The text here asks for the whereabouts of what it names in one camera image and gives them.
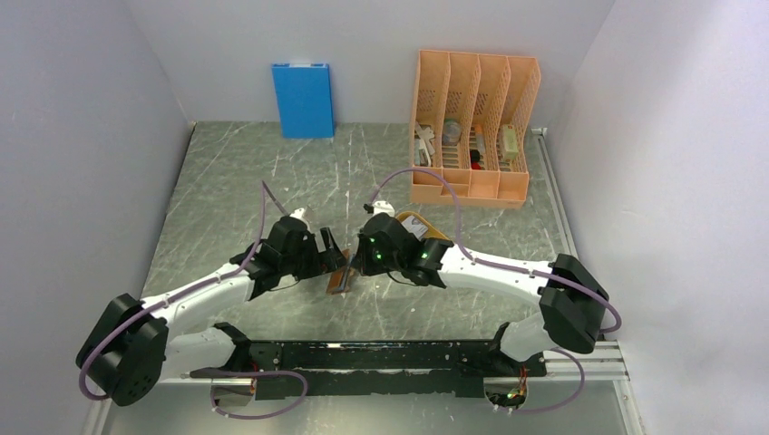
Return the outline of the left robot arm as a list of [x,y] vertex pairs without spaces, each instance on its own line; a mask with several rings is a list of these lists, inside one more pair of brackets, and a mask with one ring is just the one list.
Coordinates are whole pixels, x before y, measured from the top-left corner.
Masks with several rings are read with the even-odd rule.
[[113,298],[102,312],[75,363],[78,386],[90,400],[134,404],[159,381],[183,373],[213,371],[237,377],[254,367],[251,341],[236,327],[192,327],[234,305],[278,288],[281,279],[302,281],[347,264],[329,228],[318,235],[305,221],[281,217],[267,238],[258,238],[214,272],[143,300]]

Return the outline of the brown leather card holder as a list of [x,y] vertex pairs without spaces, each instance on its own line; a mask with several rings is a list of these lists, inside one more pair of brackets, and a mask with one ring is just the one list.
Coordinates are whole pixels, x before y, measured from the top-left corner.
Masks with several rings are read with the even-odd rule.
[[326,286],[328,295],[341,295],[350,290],[351,279],[354,274],[354,270],[351,268],[353,254],[350,249],[345,249],[343,255],[346,262],[340,269],[331,274]]

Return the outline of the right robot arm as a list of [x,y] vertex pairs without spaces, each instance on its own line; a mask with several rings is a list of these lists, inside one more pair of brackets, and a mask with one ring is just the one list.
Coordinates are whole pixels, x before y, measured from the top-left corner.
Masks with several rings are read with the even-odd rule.
[[353,266],[363,276],[399,273],[416,286],[472,289],[528,305],[531,314],[504,326],[489,352],[501,375],[556,347],[592,353],[608,309],[608,294],[574,256],[560,254],[551,263],[489,256],[452,240],[420,239],[385,213],[360,229]]

